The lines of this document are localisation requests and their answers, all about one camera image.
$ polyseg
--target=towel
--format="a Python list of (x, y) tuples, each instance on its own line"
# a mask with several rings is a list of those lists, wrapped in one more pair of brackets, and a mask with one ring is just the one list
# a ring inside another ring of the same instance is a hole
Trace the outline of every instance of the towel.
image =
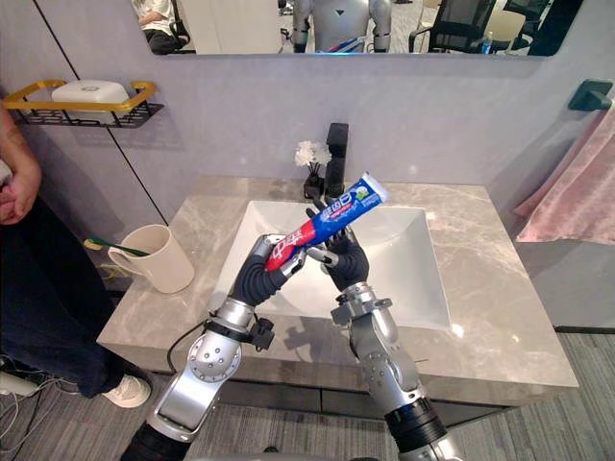
[(547, 181), (514, 212), (518, 242), (577, 239), (615, 245), (615, 109), (601, 111)]

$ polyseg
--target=white mug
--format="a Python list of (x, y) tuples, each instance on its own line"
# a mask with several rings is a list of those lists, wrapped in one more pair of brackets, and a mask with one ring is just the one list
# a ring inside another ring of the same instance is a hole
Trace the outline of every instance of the white mug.
[(108, 251), (115, 264), (144, 276), (161, 293), (180, 291), (194, 279), (194, 267), (167, 226), (151, 224), (134, 230), (120, 245), (149, 253), (135, 256), (114, 247)]

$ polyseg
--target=white flower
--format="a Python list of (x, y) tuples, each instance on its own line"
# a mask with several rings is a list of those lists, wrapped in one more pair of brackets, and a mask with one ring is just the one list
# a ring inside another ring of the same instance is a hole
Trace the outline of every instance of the white flower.
[(318, 142), (301, 141), (295, 152), (295, 163), (297, 166), (310, 165), (311, 163), (320, 163), (326, 165), (331, 160), (329, 149), (325, 148)]

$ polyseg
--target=blue and red toothpaste tube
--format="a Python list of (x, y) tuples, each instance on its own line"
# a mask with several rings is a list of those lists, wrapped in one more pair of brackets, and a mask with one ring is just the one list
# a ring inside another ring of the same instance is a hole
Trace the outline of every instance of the blue and red toothpaste tube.
[(300, 248), (313, 247), (335, 235), (363, 213), (386, 202), (388, 193), (369, 173), (340, 195), (333, 203), (287, 235), (274, 247), (266, 271), (280, 269)]

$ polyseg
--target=sink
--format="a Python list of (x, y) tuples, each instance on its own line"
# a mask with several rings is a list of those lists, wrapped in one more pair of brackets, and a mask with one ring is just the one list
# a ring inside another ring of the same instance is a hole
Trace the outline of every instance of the sink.
[[(306, 220), (308, 204), (252, 201), (234, 238), (220, 279), (209, 301), (218, 308), (257, 237), (286, 234)], [(377, 206), (353, 223), (357, 240), (370, 261), (367, 282), (379, 298), (390, 298), (398, 326), (449, 329), (449, 307), (440, 279), (427, 216), (422, 208)], [(331, 318), (339, 292), (320, 263), (308, 258), (304, 269), (278, 294), (258, 307), (258, 314)]]

